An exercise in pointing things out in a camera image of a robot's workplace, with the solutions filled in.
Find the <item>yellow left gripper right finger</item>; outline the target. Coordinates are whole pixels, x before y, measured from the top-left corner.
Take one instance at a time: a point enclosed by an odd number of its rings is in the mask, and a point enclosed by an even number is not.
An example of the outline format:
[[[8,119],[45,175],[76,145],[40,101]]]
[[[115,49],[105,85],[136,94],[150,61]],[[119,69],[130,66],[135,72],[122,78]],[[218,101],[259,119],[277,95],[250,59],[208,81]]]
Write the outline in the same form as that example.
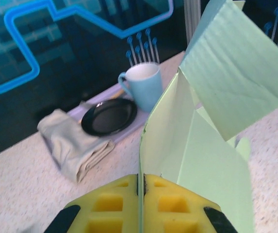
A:
[[[204,208],[220,206],[157,175],[145,175],[146,233],[214,233]]]

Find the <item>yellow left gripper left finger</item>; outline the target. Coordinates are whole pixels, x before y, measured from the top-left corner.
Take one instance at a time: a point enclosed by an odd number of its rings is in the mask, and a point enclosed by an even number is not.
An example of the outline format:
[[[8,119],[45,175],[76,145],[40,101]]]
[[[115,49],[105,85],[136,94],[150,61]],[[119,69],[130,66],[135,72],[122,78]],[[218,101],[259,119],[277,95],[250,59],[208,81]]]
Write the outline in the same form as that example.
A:
[[[121,177],[69,202],[80,206],[69,233],[137,233],[137,175]]]

